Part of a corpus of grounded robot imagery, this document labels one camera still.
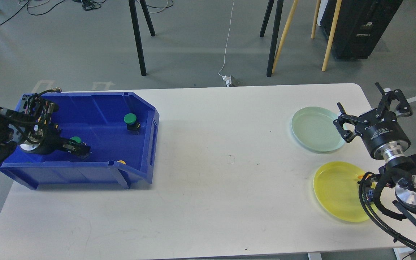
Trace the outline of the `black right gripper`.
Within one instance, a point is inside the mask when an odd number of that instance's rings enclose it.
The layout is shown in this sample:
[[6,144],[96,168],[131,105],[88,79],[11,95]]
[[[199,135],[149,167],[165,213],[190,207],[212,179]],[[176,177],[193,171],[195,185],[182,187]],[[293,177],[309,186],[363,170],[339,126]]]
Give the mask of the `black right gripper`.
[[[380,147],[388,143],[400,146],[403,152],[411,146],[411,141],[397,122],[397,117],[409,117],[413,115],[413,111],[402,90],[383,89],[378,82],[375,86],[382,94],[376,109],[354,116],[349,115],[341,103],[337,103],[340,115],[333,121],[333,124],[346,143],[352,142],[355,137],[359,136],[371,158],[382,160]],[[391,111],[393,100],[398,101],[394,112]],[[345,124],[353,125],[355,130],[346,129]]]

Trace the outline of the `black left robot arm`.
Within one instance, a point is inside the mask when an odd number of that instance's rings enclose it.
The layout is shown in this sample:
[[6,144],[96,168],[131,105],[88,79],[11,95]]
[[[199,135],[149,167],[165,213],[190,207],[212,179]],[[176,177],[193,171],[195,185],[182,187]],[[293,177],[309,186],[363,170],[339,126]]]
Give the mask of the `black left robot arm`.
[[45,99],[43,94],[60,93],[60,88],[51,88],[40,93],[24,95],[22,108],[10,110],[0,107],[0,164],[13,154],[17,147],[25,153],[47,155],[60,150],[86,158],[90,146],[78,137],[62,138],[59,125],[52,117],[59,105]]

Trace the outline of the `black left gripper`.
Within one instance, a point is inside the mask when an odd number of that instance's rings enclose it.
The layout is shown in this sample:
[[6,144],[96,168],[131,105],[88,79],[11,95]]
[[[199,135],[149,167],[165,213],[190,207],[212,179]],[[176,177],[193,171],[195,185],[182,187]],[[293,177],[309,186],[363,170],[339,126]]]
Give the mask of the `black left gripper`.
[[90,146],[85,143],[70,142],[60,136],[61,129],[58,124],[50,124],[47,128],[34,128],[22,144],[19,145],[25,153],[47,155],[53,151],[61,150],[74,153],[79,159],[86,159],[90,154]]

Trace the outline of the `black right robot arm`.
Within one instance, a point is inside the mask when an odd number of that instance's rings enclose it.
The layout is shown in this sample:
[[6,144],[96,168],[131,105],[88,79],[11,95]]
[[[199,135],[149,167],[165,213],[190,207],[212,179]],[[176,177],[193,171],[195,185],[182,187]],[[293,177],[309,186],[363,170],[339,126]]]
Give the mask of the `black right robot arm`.
[[366,172],[358,182],[360,204],[394,242],[416,252],[416,242],[390,227],[372,209],[375,206],[398,221],[407,219],[416,227],[416,154],[405,155],[411,142],[398,123],[398,117],[412,115],[411,106],[400,89],[382,88],[378,82],[375,85],[382,95],[376,108],[353,116],[337,103],[340,114],[333,124],[345,142],[359,136],[371,158],[385,162],[379,173]]

